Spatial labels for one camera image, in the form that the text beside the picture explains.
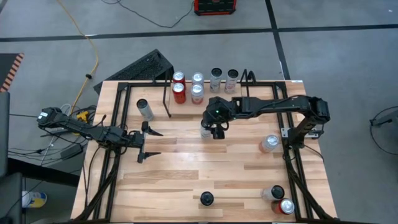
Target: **yellow cable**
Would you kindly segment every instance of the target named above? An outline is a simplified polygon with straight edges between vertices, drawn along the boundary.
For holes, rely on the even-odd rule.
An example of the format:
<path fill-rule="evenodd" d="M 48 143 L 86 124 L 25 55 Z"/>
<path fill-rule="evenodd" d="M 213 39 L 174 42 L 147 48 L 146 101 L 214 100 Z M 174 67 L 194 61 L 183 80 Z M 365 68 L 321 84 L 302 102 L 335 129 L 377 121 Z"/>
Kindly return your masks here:
<path fill-rule="evenodd" d="M 90 38 L 88 38 L 84 33 L 82 33 L 82 31 L 80 30 L 79 26 L 77 25 L 75 19 L 74 19 L 74 18 L 72 17 L 72 15 L 68 12 L 68 9 L 66 9 L 66 7 L 62 4 L 62 2 L 61 2 L 60 0 L 57 0 L 57 2 L 59 3 L 59 5 L 62 6 L 63 10 L 68 14 L 69 18 L 72 20 L 72 22 L 73 22 L 73 24 L 75 25 L 75 27 L 76 27 L 77 31 L 79 32 L 79 34 L 82 35 L 83 37 L 85 37 L 88 41 L 90 41 L 91 46 L 93 46 L 93 48 L 94 48 L 94 53 L 95 53 L 95 65 L 94 65 L 94 68 L 93 68 L 93 69 L 91 70 L 91 72 L 90 72 L 90 75 L 92 75 L 92 74 L 95 72 L 95 70 L 97 69 L 97 67 L 98 67 L 98 51 L 97 51 L 97 48 L 95 47 L 93 41 L 92 41 Z M 79 98 L 80 98 L 80 96 L 81 96 L 81 93 L 83 92 L 83 89 L 84 89 L 84 87 L 86 86 L 87 81 L 88 81 L 88 78 L 86 77 L 85 82 L 84 82 L 83 85 L 81 86 L 80 91 L 79 91 L 79 94 L 77 94 L 77 97 L 76 97 L 76 99 L 75 99 L 75 102 L 74 102 L 73 105 L 72 105 L 71 113 L 73 112 L 73 109 L 75 109 L 75 106 L 76 106 L 76 104 L 77 104 L 77 101 L 79 100 Z"/>

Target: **gray floor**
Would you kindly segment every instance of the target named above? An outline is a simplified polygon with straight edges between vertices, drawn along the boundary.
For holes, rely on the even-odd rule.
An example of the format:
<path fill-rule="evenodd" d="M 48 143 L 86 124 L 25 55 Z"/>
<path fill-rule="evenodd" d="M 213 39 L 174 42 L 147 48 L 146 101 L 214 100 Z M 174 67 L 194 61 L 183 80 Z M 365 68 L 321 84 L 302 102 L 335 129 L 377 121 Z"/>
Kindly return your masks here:
<path fill-rule="evenodd" d="M 189 0 L 123 1 L 125 5 L 161 22 L 172 24 L 190 7 Z M 158 32 L 158 28 L 134 14 L 100 0 L 64 0 L 83 32 L 113 34 Z M 278 0 L 272 1 L 278 27 L 355 26 L 398 23 L 398 3 L 378 0 Z M 171 30 L 269 28 L 263 0 L 238 0 L 231 16 L 197 17 L 190 14 Z M 8 0 L 0 13 L 0 37 L 77 35 L 73 24 L 55 1 Z M 329 102 L 331 121 L 320 141 L 338 216 L 358 222 L 395 223 L 398 220 L 398 159 L 377 149 L 369 135 L 369 119 L 378 111 L 397 105 L 396 52 L 398 30 L 356 30 L 281 33 L 290 76 L 304 80 L 307 93 Z M 274 38 L 265 34 L 188 35 L 94 40 L 99 67 L 79 106 L 96 104 L 91 87 L 102 79 L 159 49 L 176 70 L 253 70 L 258 78 L 281 80 Z M 11 113 L 37 115 L 46 106 L 73 103 L 84 74 L 94 64 L 85 40 L 0 43 L 1 53 L 24 52 L 25 59 L 12 83 Z M 12 117 L 10 147 L 37 149 L 49 138 L 36 128 L 35 119 Z M 386 149 L 398 152 L 397 128 L 392 124 L 375 130 Z M 62 147 L 57 142 L 54 147 Z M 72 171 L 81 158 L 61 162 L 57 169 Z M 35 164 L 39 161 L 29 159 Z M 74 188 L 44 184 L 49 205 L 28 212 L 28 222 L 43 217 L 66 219 L 73 204 Z"/>

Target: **wooden tabletop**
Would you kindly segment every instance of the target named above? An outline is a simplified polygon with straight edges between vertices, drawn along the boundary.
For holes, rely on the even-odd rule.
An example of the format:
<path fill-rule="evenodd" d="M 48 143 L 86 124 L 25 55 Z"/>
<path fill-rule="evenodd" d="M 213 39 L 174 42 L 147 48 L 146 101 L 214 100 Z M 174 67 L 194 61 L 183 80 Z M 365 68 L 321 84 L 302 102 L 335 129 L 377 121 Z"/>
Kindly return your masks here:
<path fill-rule="evenodd" d="M 103 83 L 98 100 L 95 123 L 107 115 L 109 125 L 116 97 L 117 81 Z M 289 96 L 304 95 L 302 82 L 286 81 Z M 273 99 L 271 88 L 250 87 L 251 96 Z M 276 114 L 263 114 L 258 118 L 230 122 L 224 140 L 200 138 L 199 115 L 169 118 L 162 104 L 163 88 L 133 87 L 127 114 L 128 130 L 140 129 L 142 116 L 136 107 L 145 98 L 155 114 L 149 124 L 164 137 L 147 136 L 146 151 L 161 152 L 138 164 L 138 149 L 128 149 L 121 157 L 114 197 L 112 222 L 269 222 L 294 221 L 294 215 L 276 215 L 271 204 L 260 196 L 261 189 L 278 184 L 290 197 L 289 181 L 282 159 L 282 147 L 273 153 L 261 153 L 259 143 L 269 134 L 280 137 Z M 124 94 L 121 97 L 118 122 L 121 119 Z M 167 89 L 167 104 L 174 100 Z M 293 113 L 294 123 L 303 119 Z M 319 151 L 317 140 L 305 140 L 306 145 Z M 97 143 L 88 144 L 85 169 L 88 170 Z M 301 149 L 303 168 L 309 191 L 327 213 L 336 216 L 325 168 L 320 157 Z M 100 149 L 91 168 L 91 199 L 98 189 L 104 150 Z M 302 195 L 297 189 L 301 214 L 305 217 Z M 199 197 L 210 191 L 215 202 L 210 207 L 201 205 Z M 104 217 L 104 194 L 101 215 Z M 80 177 L 71 218 L 78 216 L 85 201 L 83 174 Z"/>

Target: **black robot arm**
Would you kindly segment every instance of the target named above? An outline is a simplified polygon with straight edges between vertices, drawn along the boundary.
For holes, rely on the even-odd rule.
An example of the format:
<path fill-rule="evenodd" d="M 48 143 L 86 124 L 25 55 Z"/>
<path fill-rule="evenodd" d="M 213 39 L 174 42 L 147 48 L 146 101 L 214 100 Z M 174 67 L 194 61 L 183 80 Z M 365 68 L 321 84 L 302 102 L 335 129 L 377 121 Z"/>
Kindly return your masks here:
<path fill-rule="evenodd" d="M 231 101 L 226 101 L 213 97 L 203 112 L 203 121 L 214 139 L 224 139 L 224 131 L 228 130 L 230 121 L 255 118 L 264 113 L 284 112 L 299 112 L 305 116 L 296 128 L 289 129 L 288 140 L 293 147 L 303 147 L 304 136 L 317 124 L 325 124 L 330 120 L 327 102 L 321 98 L 299 95 L 282 100 L 232 97 Z"/>
<path fill-rule="evenodd" d="M 73 133 L 78 133 L 81 136 L 95 140 L 101 147 L 113 149 L 115 147 L 135 147 L 139 148 L 140 152 L 137 158 L 139 163 L 144 159 L 157 152 L 144 152 L 145 134 L 152 134 L 156 136 L 163 136 L 152 130 L 148 122 L 142 122 L 141 131 L 131 131 L 132 134 L 127 134 L 127 131 L 115 126 L 100 126 L 90 125 L 82 121 L 73 119 L 62 113 L 60 108 L 45 108 L 42 109 L 37 122 L 40 129 L 46 128 L 65 128 Z"/>

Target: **can lid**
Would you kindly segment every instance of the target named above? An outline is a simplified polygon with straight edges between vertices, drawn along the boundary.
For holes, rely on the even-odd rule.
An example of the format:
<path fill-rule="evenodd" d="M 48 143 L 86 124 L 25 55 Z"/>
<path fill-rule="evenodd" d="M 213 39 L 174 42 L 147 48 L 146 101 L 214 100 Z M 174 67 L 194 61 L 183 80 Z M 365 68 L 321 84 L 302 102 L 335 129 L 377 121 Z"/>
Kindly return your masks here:
<path fill-rule="evenodd" d="M 184 74 L 182 72 L 175 72 L 173 75 L 174 80 L 182 80 L 184 78 Z"/>
<path fill-rule="evenodd" d="M 222 73 L 223 73 L 223 71 L 221 71 L 221 69 L 219 69 L 219 68 L 213 68 L 211 70 L 211 74 L 215 77 L 220 77 Z"/>
<path fill-rule="evenodd" d="M 201 82 L 203 80 L 203 74 L 200 72 L 196 72 L 195 74 L 193 74 L 192 80 Z"/>
<path fill-rule="evenodd" d="M 294 212 L 294 204 L 290 199 L 283 199 L 280 202 L 280 208 L 285 214 L 291 214 Z"/>
<path fill-rule="evenodd" d="M 270 144 L 271 146 L 276 146 L 278 145 L 279 141 L 278 141 L 278 137 L 271 134 L 267 136 L 267 142 L 268 144 Z"/>
<path fill-rule="evenodd" d="M 145 99 L 139 99 L 139 100 L 137 101 L 137 107 L 138 107 L 139 109 L 143 109 L 143 108 L 145 108 L 147 105 L 148 105 L 148 101 L 145 100 Z"/>
<path fill-rule="evenodd" d="M 182 91 L 184 91 L 184 85 L 181 83 L 176 83 L 173 86 L 173 90 L 174 92 L 181 93 Z"/>
<path fill-rule="evenodd" d="M 192 86 L 192 93 L 200 93 L 202 91 L 203 87 L 201 84 L 194 84 Z"/>
<path fill-rule="evenodd" d="M 200 202 L 204 206 L 209 206 L 214 202 L 214 196 L 210 192 L 203 192 L 200 196 Z"/>
<path fill-rule="evenodd" d="M 283 197 L 285 197 L 285 190 L 283 189 L 283 187 L 275 185 L 271 189 L 271 194 L 276 199 L 282 199 Z"/>
<path fill-rule="evenodd" d="M 235 69 L 231 69 L 228 71 L 228 76 L 231 78 L 236 78 L 238 77 L 239 73 Z"/>

